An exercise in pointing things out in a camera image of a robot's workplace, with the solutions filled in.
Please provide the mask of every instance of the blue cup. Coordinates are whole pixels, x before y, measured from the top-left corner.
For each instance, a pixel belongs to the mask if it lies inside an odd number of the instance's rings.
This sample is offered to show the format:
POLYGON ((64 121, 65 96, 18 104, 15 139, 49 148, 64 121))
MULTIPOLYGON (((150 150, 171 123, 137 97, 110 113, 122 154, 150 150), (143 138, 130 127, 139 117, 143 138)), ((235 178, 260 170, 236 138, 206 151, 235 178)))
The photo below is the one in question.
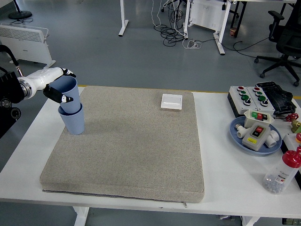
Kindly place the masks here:
POLYGON ((68 103, 60 103, 60 106, 66 113, 75 113, 80 109, 79 88, 77 80, 72 76, 62 76, 50 83, 50 86, 60 91, 67 97, 72 97, 73 101, 68 103))
POLYGON ((69 114, 66 113, 61 106, 58 108, 58 112, 64 121, 67 130, 73 134, 78 135, 85 130, 85 120, 84 120, 84 107, 80 104, 80 109, 78 112, 69 114))

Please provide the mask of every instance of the white radiator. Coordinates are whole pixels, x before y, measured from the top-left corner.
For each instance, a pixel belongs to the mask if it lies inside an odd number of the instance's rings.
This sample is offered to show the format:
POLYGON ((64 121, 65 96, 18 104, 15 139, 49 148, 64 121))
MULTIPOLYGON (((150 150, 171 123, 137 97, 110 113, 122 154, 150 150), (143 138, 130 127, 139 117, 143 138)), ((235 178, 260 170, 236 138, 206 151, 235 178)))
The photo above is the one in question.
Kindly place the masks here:
POLYGON ((51 59, 46 36, 47 34, 44 35, 43 31, 38 29, 0 25, 0 41, 10 48, 16 59, 47 64, 44 69, 55 63, 55 60, 51 59))

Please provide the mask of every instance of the office chair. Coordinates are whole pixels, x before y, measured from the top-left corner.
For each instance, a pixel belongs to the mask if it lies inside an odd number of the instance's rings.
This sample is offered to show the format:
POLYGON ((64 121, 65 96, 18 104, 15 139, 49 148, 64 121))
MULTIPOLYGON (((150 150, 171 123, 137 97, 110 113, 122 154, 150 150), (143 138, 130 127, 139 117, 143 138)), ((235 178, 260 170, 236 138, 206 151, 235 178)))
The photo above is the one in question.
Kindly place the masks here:
POLYGON ((293 85, 298 86, 300 79, 292 66, 301 67, 301 64, 288 60, 288 57, 292 56, 297 59, 301 57, 301 0, 297 0, 285 26, 279 25, 279 22, 284 20, 281 14, 275 11, 269 11, 269 14, 274 17, 273 24, 269 25, 269 40, 277 43, 276 49, 282 53, 282 56, 280 58, 257 56, 254 60, 255 63, 258 63, 258 59, 276 62, 271 67, 265 69, 260 77, 264 78, 266 72, 276 67, 284 66, 296 79, 293 85))

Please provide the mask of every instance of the desk leg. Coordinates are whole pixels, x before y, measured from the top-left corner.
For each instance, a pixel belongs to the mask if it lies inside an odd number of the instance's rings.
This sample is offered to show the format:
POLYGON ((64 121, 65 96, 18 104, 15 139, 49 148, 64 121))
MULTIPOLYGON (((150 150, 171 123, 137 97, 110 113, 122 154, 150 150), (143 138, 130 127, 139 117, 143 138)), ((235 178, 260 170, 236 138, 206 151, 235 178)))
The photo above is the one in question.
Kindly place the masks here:
POLYGON ((224 32, 225 32, 225 28, 226 28, 226 23, 227 23, 229 12, 230 12, 230 7, 231 7, 231 2, 228 1, 227 5, 226 5, 226 10, 225 10, 226 12, 225 12, 224 20, 222 22, 221 31, 213 33, 213 36, 214 36, 217 48, 218 48, 218 50, 219 50, 219 52, 220 52, 221 55, 225 55, 225 51, 224 51, 224 49, 222 47, 222 38, 224 36, 224 32))
POLYGON ((122 24, 122 28, 121 28, 118 35, 120 37, 122 37, 124 31, 126 30, 127 23, 128 23, 128 20, 125 20, 125 16, 124 16, 124 0, 120 0, 120 7, 121 7, 121 24, 122 24))
POLYGON ((77 213, 74 226, 85 226, 89 212, 89 207, 74 206, 73 208, 77 213))
POLYGON ((242 226, 253 226, 253 224, 255 224, 258 219, 260 217, 245 217, 242 216, 243 222, 242 222, 242 226))
POLYGON ((191 5, 191 2, 190 2, 190 0, 189 0, 189 1, 187 1, 186 15, 185 15, 185 22, 184 22, 184 34, 185 34, 185 39, 188 39, 188 31, 187 31, 187 27, 188 27, 188 23, 189 23, 190 5, 191 5))

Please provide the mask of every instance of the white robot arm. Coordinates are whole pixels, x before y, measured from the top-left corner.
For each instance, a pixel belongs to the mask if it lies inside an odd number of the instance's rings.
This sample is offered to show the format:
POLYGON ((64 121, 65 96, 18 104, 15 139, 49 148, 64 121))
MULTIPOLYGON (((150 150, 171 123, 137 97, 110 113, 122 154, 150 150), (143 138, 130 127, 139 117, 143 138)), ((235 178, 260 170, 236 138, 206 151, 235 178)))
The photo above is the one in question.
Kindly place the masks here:
POLYGON ((17 77, 15 72, 8 72, 0 66, 0 71, 4 72, 4 75, 0 76, 0 138, 21 116, 20 109, 13 107, 12 104, 33 97, 38 90, 42 90, 45 96, 58 103, 73 101, 73 98, 66 97, 49 84, 61 76, 75 77, 71 71, 60 67, 38 70, 28 76, 23 76, 11 50, 7 46, 0 45, 0 52, 2 51, 10 55, 20 77, 17 77))
POLYGON ((70 102, 70 97, 68 98, 64 95, 60 95, 61 93, 58 93, 57 90, 49 86, 51 82, 63 75, 75 77, 75 75, 71 71, 60 67, 38 70, 26 77, 18 77, 18 80, 24 92, 24 99, 29 99, 33 97, 37 91, 44 90, 44 94, 48 98, 56 102, 70 102), (61 100, 54 99, 53 95, 58 95, 61 98, 61 100))

